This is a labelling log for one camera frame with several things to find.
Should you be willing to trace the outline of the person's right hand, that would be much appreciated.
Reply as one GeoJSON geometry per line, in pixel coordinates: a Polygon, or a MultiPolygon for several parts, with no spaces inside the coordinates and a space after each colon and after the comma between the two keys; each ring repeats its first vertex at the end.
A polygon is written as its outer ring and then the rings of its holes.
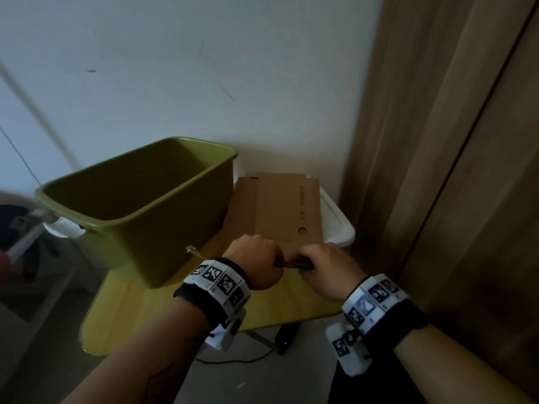
{"type": "MultiPolygon", "coordinates": [[[[303,280],[318,295],[332,301],[344,302],[368,274],[349,254],[334,245],[332,270],[326,274],[301,274],[303,280]]],[[[298,255],[291,260],[295,262],[298,255]]]]}

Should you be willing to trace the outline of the person's left hand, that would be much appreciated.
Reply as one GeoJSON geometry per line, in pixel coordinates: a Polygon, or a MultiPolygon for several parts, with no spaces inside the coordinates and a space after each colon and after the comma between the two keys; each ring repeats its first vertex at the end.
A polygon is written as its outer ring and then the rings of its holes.
{"type": "Polygon", "coordinates": [[[239,265],[248,277],[249,288],[263,291],[279,283],[281,278],[264,278],[262,242],[275,242],[260,234],[243,235],[232,241],[223,257],[239,265]]]}

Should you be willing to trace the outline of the brown cardboard box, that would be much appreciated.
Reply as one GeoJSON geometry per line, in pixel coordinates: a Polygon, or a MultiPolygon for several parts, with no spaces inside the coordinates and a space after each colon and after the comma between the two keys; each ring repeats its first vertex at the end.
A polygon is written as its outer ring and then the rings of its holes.
{"type": "Polygon", "coordinates": [[[272,239],[286,269],[312,270],[301,247],[323,242],[320,185],[315,178],[294,173],[250,173],[233,184],[220,232],[219,251],[242,235],[272,239]]]}

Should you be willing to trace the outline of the person's left forearm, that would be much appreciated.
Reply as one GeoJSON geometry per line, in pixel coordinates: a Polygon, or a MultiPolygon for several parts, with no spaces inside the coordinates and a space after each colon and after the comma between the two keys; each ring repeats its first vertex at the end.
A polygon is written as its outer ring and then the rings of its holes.
{"type": "Polygon", "coordinates": [[[62,404],[173,404],[209,333],[205,313],[174,298],[62,404]]]}

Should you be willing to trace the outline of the person's right forearm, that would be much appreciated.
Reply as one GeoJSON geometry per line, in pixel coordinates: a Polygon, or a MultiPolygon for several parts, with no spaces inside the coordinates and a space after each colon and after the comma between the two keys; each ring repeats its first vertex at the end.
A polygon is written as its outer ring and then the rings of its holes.
{"type": "Polygon", "coordinates": [[[428,404],[537,404],[433,324],[412,330],[394,353],[428,404]]]}

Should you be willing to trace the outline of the white plastic bin lid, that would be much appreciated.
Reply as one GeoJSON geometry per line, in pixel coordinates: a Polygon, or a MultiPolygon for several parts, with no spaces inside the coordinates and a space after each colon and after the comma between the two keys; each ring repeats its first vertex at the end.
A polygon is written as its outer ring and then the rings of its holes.
{"type": "Polygon", "coordinates": [[[322,236],[325,243],[344,249],[354,243],[355,229],[337,204],[320,187],[322,236]]]}

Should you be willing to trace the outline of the black power adapter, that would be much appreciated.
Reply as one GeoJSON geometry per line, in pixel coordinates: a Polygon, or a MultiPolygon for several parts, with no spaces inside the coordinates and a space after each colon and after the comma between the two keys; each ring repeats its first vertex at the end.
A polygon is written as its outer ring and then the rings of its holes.
{"type": "Polygon", "coordinates": [[[300,327],[300,322],[293,322],[280,326],[274,337],[274,345],[277,355],[284,355],[288,351],[300,327]]]}

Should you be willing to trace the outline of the olive green plastic storage bin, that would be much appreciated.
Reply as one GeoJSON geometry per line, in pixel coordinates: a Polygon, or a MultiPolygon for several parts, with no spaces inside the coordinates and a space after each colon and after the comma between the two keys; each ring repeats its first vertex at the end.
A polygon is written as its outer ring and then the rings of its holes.
{"type": "Polygon", "coordinates": [[[62,176],[38,202],[83,229],[110,271],[145,288],[165,284],[221,229],[233,194],[230,146],[169,137],[62,176]]]}

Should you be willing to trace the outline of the brown curtain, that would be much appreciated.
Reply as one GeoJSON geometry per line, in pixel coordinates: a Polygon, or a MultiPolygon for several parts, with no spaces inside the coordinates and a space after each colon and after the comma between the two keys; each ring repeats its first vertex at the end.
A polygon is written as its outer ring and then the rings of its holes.
{"type": "Polygon", "coordinates": [[[383,0],[352,253],[539,404],[539,0],[383,0]]]}

